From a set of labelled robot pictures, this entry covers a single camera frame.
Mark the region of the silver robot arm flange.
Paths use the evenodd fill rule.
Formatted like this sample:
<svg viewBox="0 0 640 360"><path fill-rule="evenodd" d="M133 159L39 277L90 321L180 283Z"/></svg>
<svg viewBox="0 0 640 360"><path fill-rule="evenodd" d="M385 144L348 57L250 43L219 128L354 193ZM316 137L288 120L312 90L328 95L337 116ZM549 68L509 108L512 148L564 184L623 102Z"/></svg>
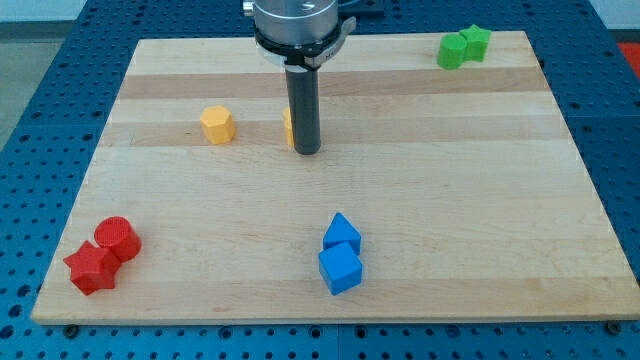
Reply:
<svg viewBox="0 0 640 360"><path fill-rule="evenodd" d="M244 0L262 56L290 72L315 71L341 50L357 19L339 17L338 0Z"/></svg>

